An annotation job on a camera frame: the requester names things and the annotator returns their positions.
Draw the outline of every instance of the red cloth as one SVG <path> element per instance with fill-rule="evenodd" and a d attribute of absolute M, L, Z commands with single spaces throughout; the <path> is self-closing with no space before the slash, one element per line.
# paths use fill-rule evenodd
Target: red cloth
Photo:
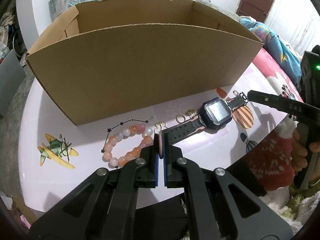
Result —
<path fill-rule="evenodd" d="M 291 80 L 265 49 L 260 50 L 253 63 L 279 95 L 302 102 Z M 277 134 L 276 129 L 273 130 L 243 157 L 266 191 L 288 186 L 293 181 L 294 170 L 290 162 L 292 131 L 288 133 L 290 135 L 283 138 Z"/>

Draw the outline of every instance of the watch strap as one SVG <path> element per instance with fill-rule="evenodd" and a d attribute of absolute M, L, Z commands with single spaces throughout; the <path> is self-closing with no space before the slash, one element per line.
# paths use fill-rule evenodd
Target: watch strap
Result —
<path fill-rule="evenodd" d="M 249 102 L 243 92 L 238 94 L 235 98 L 227 99 L 225 101 L 232 112 L 236 111 L 241 106 L 245 106 Z"/>
<path fill-rule="evenodd" d="M 163 137 L 164 134 L 167 134 L 169 144 L 173 145 L 202 131 L 204 128 L 206 128 L 206 125 L 204 124 L 201 116 L 196 115 L 181 124 L 160 131 L 159 135 Z"/>

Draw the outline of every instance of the pink bead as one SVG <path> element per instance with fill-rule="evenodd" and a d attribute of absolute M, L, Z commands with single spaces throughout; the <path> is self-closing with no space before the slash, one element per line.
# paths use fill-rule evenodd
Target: pink bead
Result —
<path fill-rule="evenodd" d="M 135 147 L 135 148 L 133 148 L 133 150 L 132 150 L 132 153 L 133 153 L 133 155 L 134 155 L 136 158 L 139 157 L 140 152 L 141 152 L 141 149 L 139 149 L 138 147 Z"/>
<path fill-rule="evenodd" d="M 124 166 L 127 162 L 128 162 L 128 160 L 127 160 L 127 158 L 124 157 L 124 156 L 121 156 L 121 157 L 118 159 L 118 165 L 120 164 L 121 166 Z"/>
<path fill-rule="evenodd" d="M 103 153 L 103 157 L 106 159 L 106 160 L 110 160 L 112 158 L 112 153 L 109 152 L 109 151 L 105 151 Z"/>
<path fill-rule="evenodd" d="M 138 129 L 135 125 L 130 126 L 129 128 L 131 134 L 136 134 Z"/>
<path fill-rule="evenodd" d="M 116 157 L 112 157 L 109 163 L 111 166 L 116 167 L 118 165 L 118 159 Z"/>
<path fill-rule="evenodd" d="M 133 152 L 127 152 L 126 155 L 125 155 L 125 157 L 126 157 L 126 159 L 127 159 L 128 161 L 131 161 L 131 160 L 133 160 L 133 159 L 135 158 Z"/>
<path fill-rule="evenodd" d="M 152 137 L 146 135 L 146 136 L 143 138 L 142 142 L 145 143 L 145 144 L 150 144 L 150 143 L 152 143 Z"/>
<path fill-rule="evenodd" d="M 141 134 L 141 133 L 143 133 L 144 132 L 144 130 L 146 129 L 146 127 L 143 125 L 143 124 L 141 124 L 141 125 L 138 125 L 137 126 L 137 129 L 138 129 L 138 134 Z"/>
<path fill-rule="evenodd" d="M 118 139 L 116 136 L 113 135 L 109 138 L 109 143 L 111 143 L 113 146 L 115 146 L 117 142 L 118 142 Z"/>
<path fill-rule="evenodd" d="M 139 149 L 146 147 L 147 145 L 144 142 L 141 142 L 138 146 Z"/>
<path fill-rule="evenodd" d="M 112 148 L 113 148 L 113 146 L 112 146 L 111 143 L 106 143 L 106 144 L 104 145 L 104 147 L 103 147 L 103 150 L 104 150 L 105 152 L 111 152 L 111 151 L 112 151 Z"/>

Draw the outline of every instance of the screw head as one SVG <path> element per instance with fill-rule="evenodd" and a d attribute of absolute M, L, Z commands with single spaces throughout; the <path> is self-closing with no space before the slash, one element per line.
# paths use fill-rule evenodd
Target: screw head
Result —
<path fill-rule="evenodd" d="M 216 169 L 216 174 L 218 176 L 223 176 L 224 174 L 226 174 L 226 171 L 223 168 L 217 168 Z"/>
<path fill-rule="evenodd" d="M 146 160 L 144 158 L 137 158 L 136 159 L 136 163 L 138 165 L 142 165 L 142 164 L 145 164 Z"/>
<path fill-rule="evenodd" d="M 177 159 L 177 163 L 183 165 L 187 163 L 187 159 L 186 158 L 178 158 Z"/>
<path fill-rule="evenodd" d="M 108 172 L 108 170 L 107 170 L 106 168 L 97 169 L 97 174 L 98 174 L 99 176 L 104 176 L 104 175 L 107 174 L 107 172 Z"/>

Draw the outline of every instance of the open cardboard box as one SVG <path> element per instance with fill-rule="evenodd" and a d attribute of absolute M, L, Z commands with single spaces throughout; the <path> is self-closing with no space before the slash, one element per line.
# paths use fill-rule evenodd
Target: open cardboard box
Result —
<path fill-rule="evenodd" d="M 262 41 L 194 0 L 72 6 L 28 51 L 61 111 L 81 125 L 234 84 Z"/>

